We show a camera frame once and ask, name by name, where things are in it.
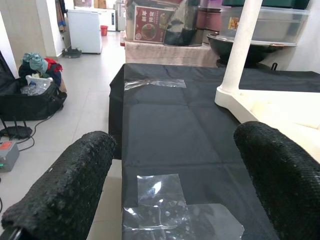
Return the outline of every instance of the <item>black bag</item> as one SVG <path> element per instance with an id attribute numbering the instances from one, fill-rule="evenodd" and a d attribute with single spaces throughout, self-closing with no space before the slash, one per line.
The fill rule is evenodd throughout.
<path id="1" fill-rule="evenodd" d="M 67 94 L 55 84 L 40 95 L 11 94 L 0 96 L 0 115 L 5 121 L 43 120 L 63 107 Z"/>

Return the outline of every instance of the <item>black mat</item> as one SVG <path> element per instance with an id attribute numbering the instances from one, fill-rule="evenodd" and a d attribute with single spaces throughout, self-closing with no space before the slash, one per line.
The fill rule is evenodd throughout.
<path id="1" fill-rule="evenodd" d="M 187 204 L 223 204 L 243 224 L 243 240 L 276 240 L 233 140 L 239 122 L 214 103 L 224 71 L 148 64 L 122 67 L 111 84 L 109 133 L 115 137 L 122 130 L 123 92 L 117 91 L 123 89 L 124 80 L 183 79 L 187 86 L 146 85 L 124 92 L 122 203 L 137 206 L 137 175 L 178 173 Z M 313 72 L 245 69 L 242 79 L 243 89 L 320 92 L 319 75 Z"/>

